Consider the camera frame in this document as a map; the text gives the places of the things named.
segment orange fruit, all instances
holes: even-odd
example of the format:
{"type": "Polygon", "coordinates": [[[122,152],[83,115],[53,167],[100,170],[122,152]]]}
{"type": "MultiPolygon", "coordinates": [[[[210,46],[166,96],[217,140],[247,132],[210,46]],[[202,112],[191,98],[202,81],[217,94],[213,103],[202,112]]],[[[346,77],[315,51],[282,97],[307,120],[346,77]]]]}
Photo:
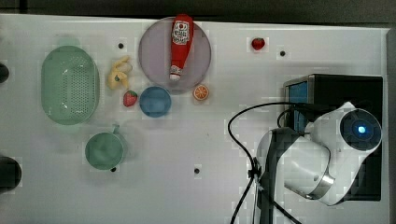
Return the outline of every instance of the orange fruit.
{"type": "Polygon", "coordinates": [[[195,87],[192,95],[196,100],[203,101],[209,96],[209,89],[205,85],[199,85],[195,87]]]}

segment ketchup bottle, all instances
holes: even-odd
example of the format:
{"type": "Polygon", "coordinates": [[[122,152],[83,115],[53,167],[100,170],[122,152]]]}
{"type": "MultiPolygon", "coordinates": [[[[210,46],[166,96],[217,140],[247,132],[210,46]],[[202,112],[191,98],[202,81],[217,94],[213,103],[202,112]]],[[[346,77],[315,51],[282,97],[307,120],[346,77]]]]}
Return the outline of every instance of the ketchup bottle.
{"type": "Polygon", "coordinates": [[[172,62],[170,78],[178,81],[182,75],[184,63],[189,56],[192,38],[194,36],[194,23],[186,14],[179,14],[172,23],[172,62]]]}

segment blue bowl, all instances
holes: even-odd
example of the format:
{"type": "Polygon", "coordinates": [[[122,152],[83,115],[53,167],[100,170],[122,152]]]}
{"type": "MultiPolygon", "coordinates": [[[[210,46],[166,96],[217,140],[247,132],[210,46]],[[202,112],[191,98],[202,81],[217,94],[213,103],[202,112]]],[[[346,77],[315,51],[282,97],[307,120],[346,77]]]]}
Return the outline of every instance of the blue bowl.
{"type": "Polygon", "coordinates": [[[139,104],[145,115],[158,118],[169,111],[172,100],[166,89],[161,87],[148,87],[140,94],[139,104]]]}

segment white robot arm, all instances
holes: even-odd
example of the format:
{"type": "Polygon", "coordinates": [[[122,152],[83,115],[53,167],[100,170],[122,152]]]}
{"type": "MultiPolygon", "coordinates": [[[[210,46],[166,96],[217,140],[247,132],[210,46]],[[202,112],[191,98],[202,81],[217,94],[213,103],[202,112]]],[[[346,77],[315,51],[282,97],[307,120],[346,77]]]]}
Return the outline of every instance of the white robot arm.
{"type": "Polygon", "coordinates": [[[255,223],[297,222],[278,218],[282,208],[273,201],[283,201],[283,187],[327,205],[340,203],[382,139],[378,120],[351,103],[309,123],[305,132],[309,134],[300,136],[279,128],[262,138],[256,158],[263,172],[257,178],[262,190],[257,192],[255,223]]]}

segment purple plate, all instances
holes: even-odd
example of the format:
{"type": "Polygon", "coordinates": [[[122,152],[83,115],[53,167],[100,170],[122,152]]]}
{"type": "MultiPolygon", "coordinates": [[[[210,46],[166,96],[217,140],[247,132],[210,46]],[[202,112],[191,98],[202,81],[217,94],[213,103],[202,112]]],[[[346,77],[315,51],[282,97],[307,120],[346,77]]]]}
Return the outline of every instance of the purple plate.
{"type": "Polygon", "coordinates": [[[183,75],[179,81],[171,81],[169,68],[173,19],[157,21],[143,34],[139,45],[139,62],[150,81],[171,93],[182,93],[192,89],[205,78],[210,65],[211,49],[205,32],[194,24],[194,37],[183,75]]]}

